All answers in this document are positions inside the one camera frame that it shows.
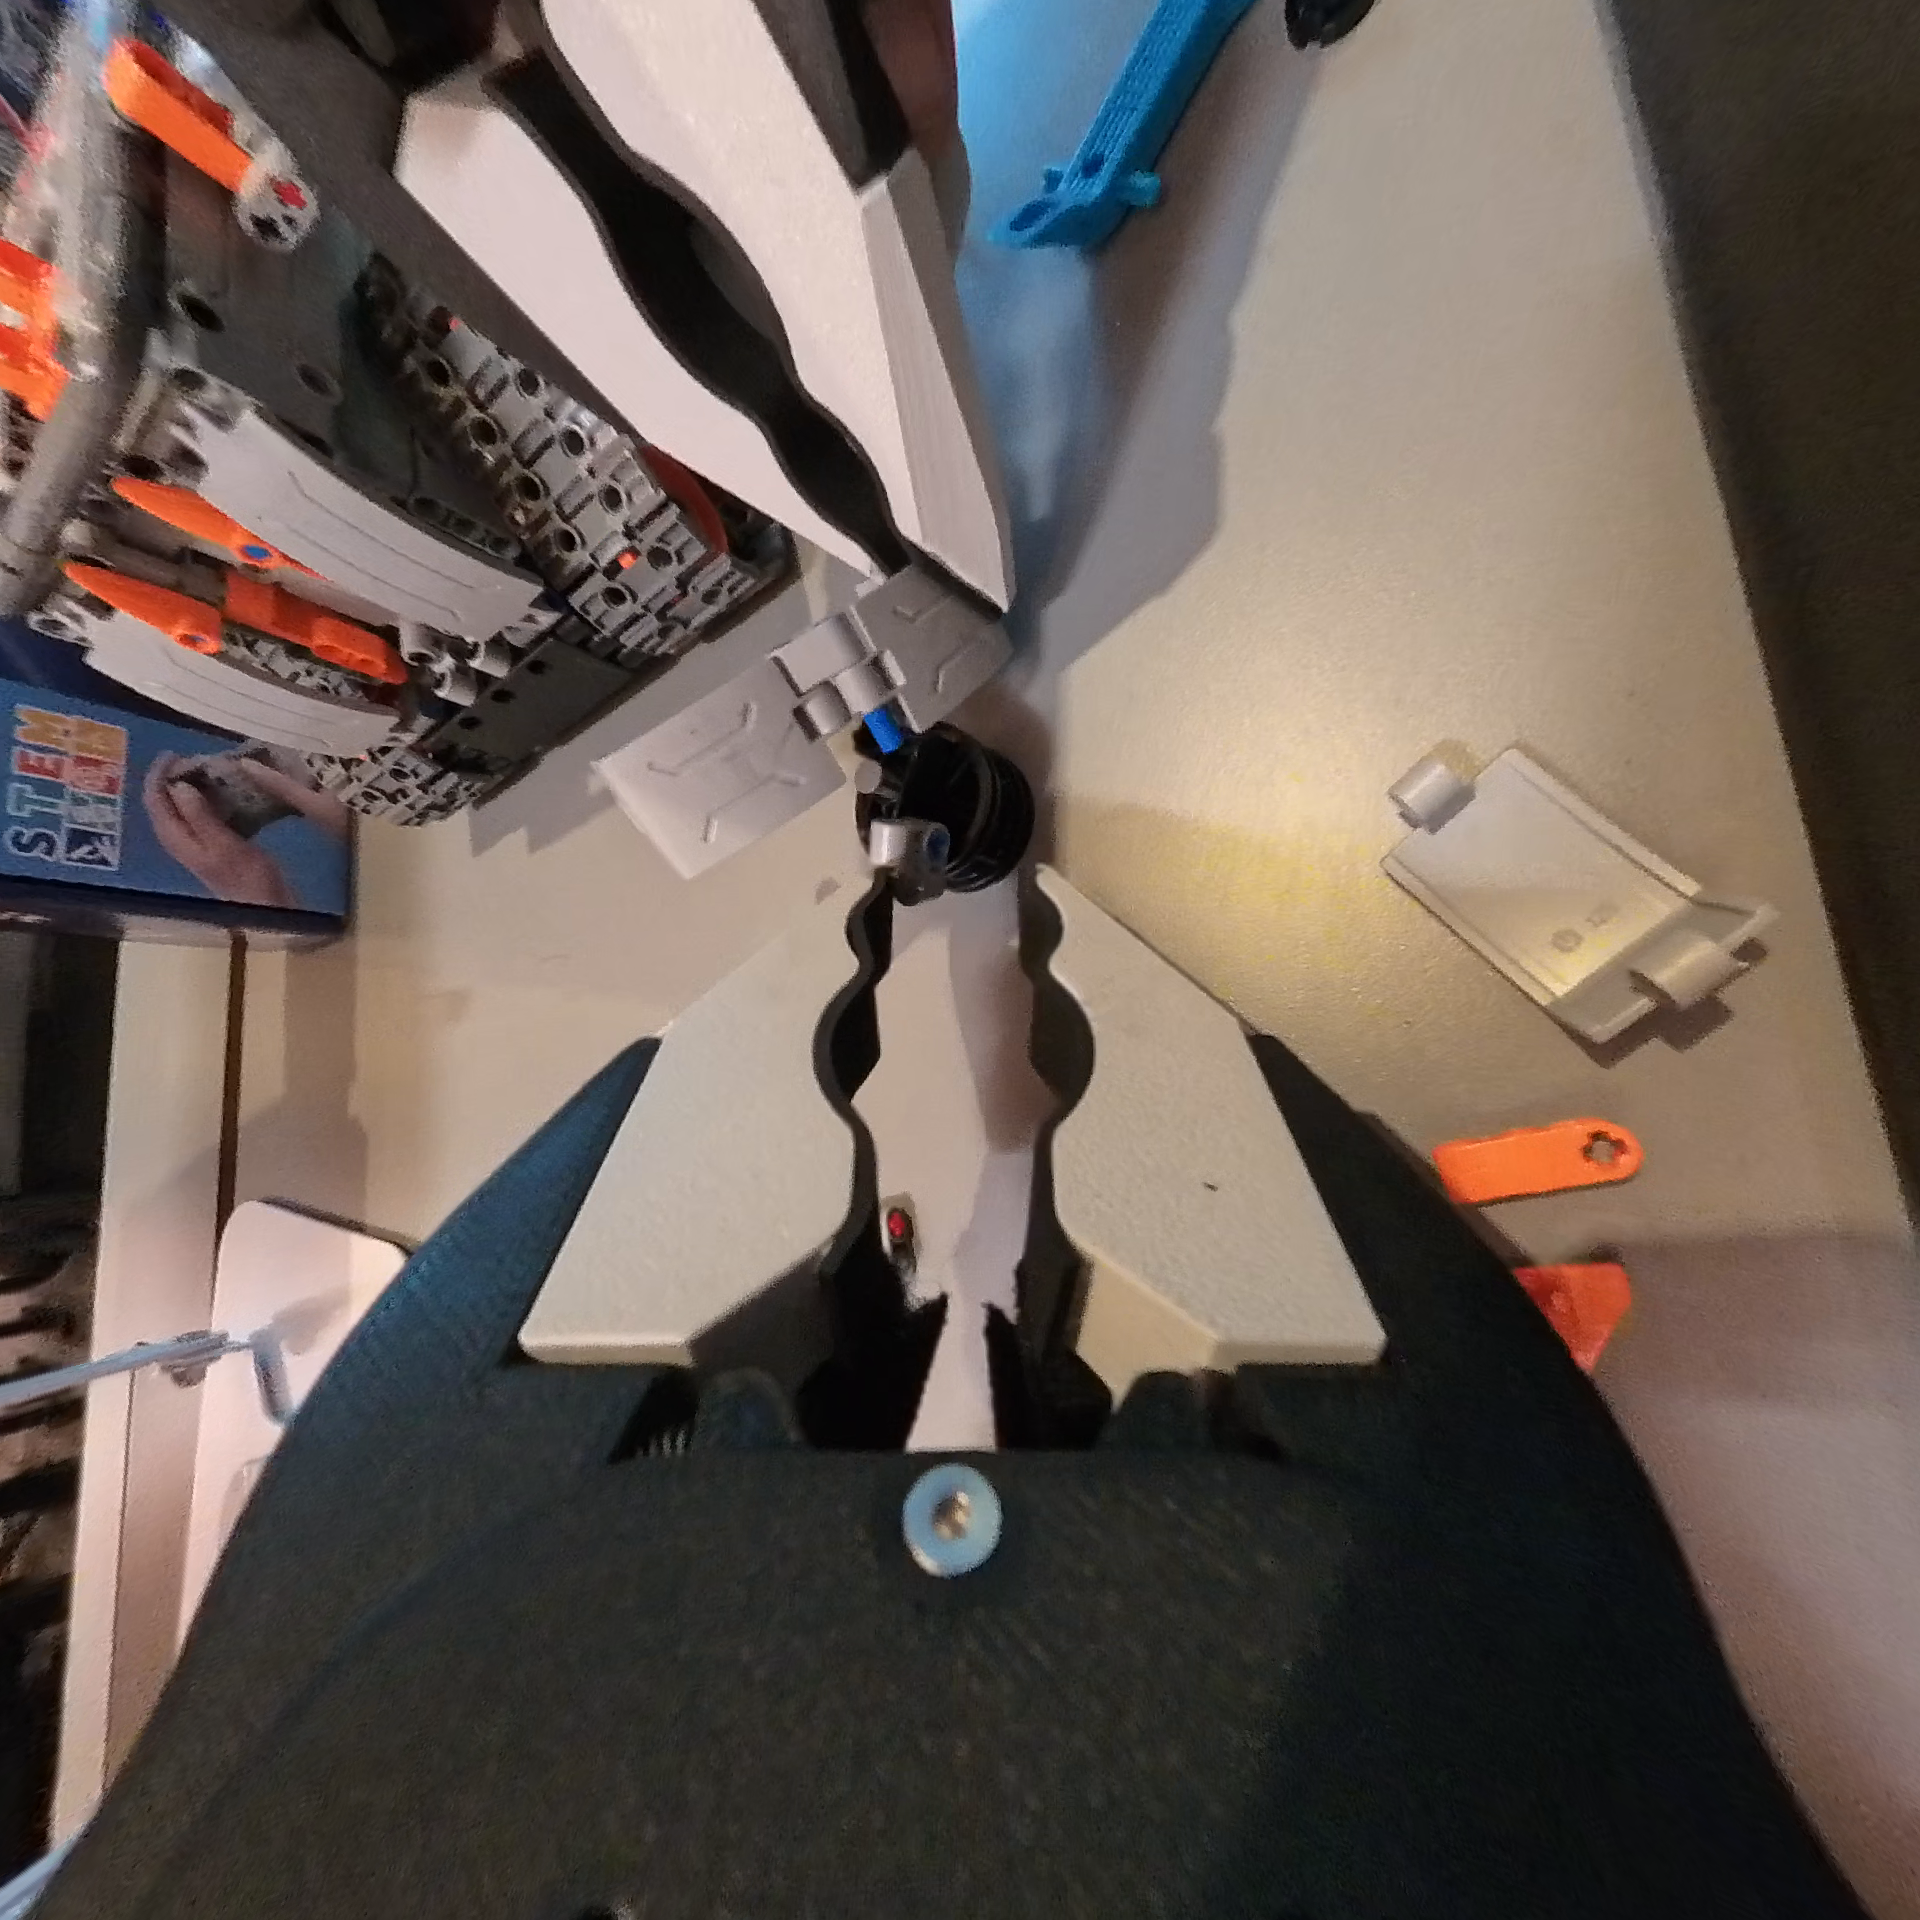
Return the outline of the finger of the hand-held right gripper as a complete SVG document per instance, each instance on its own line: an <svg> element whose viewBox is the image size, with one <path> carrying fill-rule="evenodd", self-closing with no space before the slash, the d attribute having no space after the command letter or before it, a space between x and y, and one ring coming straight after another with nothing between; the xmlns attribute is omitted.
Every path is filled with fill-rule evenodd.
<svg viewBox="0 0 1920 1920"><path fill-rule="evenodd" d="M564 81L414 93L395 180L602 414L846 563L905 563L871 462L723 292L692 208L618 157Z"/></svg>
<svg viewBox="0 0 1920 1920"><path fill-rule="evenodd" d="M934 168L855 2L543 2L543 48L719 228L822 430L820 516L871 563L1017 602L997 427Z"/></svg>

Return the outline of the blue cardboard box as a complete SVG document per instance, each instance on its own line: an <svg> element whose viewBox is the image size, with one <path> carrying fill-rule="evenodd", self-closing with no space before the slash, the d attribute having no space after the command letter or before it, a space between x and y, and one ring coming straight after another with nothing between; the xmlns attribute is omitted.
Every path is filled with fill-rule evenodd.
<svg viewBox="0 0 1920 1920"><path fill-rule="evenodd" d="M2 923L148 943L350 931L350 808L286 747L2 681Z"/></svg>

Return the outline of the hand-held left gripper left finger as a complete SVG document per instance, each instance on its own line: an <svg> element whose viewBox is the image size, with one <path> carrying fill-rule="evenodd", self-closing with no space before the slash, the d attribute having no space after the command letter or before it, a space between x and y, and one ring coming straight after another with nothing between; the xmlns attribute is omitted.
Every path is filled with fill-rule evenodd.
<svg viewBox="0 0 1920 1920"><path fill-rule="evenodd" d="M529 1358L780 1385L831 1358L831 1274L880 1197L852 1094L888 952L892 890L844 889L668 1018L519 1324Z"/></svg>

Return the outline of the small black wheel assembly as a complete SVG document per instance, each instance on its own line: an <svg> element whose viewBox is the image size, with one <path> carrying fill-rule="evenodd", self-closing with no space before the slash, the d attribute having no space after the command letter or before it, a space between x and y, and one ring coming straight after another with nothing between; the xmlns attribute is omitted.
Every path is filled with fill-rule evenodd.
<svg viewBox="0 0 1920 1920"><path fill-rule="evenodd" d="M1027 774L958 723L894 742L855 735L855 830L899 904L1009 882L1032 848L1040 802Z"/></svg>

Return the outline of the grey orange tracked toy robot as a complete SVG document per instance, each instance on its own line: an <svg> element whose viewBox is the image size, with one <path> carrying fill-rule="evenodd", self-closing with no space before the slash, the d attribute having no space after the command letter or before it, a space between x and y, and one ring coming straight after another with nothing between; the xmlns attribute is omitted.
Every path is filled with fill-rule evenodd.
<svg viewBox="0 0 1920 1920"><path fill-rule="evenodd" d="M793 563L449 305L165 2L2 2L2 617L426 825Z"/></svg>

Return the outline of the orange beam piece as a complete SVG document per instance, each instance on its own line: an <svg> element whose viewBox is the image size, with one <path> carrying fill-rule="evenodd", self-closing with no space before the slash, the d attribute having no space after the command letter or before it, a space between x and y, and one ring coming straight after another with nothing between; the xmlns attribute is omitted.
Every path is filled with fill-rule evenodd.
<svg viewBox="0 0 1920 1920"><path fill-rule="evenodd" d="M1628 1183L1643 1169L1643 1141L1612 1120L1575 1116L1447 1139L1429 1163L1455 1203L1486 1209Z"/></svg>

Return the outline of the grey flat hinged panel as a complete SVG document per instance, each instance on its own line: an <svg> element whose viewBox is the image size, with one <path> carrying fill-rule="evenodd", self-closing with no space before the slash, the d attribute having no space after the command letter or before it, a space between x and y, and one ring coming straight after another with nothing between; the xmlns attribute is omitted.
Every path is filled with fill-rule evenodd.
<svg viewBox="0 0 1920 1920"><path fill-rule="evenodd" d="M1718 897L1523 747L1429 754L1389 787L1382 871L1584 1046L1689 1014L1751 968L1766 900Z"/></svg>

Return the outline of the blue plastic separator tool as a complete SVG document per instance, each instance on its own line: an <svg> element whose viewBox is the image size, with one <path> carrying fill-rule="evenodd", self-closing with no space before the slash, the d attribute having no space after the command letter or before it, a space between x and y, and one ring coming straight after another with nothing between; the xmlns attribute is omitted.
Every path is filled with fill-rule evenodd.
<svg viewBox="0 0 1920 1920"><path fill-rule="evenodd" d="M1157 2L1102 107L1042 188L1012 208L993 243L1096 251L1163 199L1160 157L1252 2Z"/></svg>

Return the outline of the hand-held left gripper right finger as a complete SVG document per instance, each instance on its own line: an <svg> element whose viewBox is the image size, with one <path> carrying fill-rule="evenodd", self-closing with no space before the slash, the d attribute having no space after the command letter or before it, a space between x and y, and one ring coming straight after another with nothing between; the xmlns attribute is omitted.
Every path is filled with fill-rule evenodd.
<svg viewBox="0 0 1920 1920"><path fill-rule="evenodd" d="M1046 1146L1069 1350L1110 1392L1379 1362L1382 1318L1252 1027L1058 869L1040 865L1028 897L1040 988L1090 1046Z"/></svg>

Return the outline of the grey curved panel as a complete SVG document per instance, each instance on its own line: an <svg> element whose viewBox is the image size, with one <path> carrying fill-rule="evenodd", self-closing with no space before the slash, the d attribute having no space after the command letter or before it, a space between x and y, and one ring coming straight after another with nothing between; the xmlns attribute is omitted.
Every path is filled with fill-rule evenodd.
<svg viewBox="0 0 1920 1920"><path fill-rule="evenodd" d="M763 659L593 762L597 787L679 879L700 879L846 783L837 686L797 693Z"/></svg>

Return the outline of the orange flat panel piece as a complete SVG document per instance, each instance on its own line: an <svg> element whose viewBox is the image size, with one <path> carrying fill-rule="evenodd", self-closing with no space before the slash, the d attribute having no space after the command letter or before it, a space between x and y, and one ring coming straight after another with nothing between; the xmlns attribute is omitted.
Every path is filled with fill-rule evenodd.
<svg viewBox="0 0 1920 1920"><path fill-rule="evenodd" d="M1512 1277L1560 1334L1575 1365L1595 1373L1634 1309L1627 1265L1615 1260L1526 1264Z"/></svg>

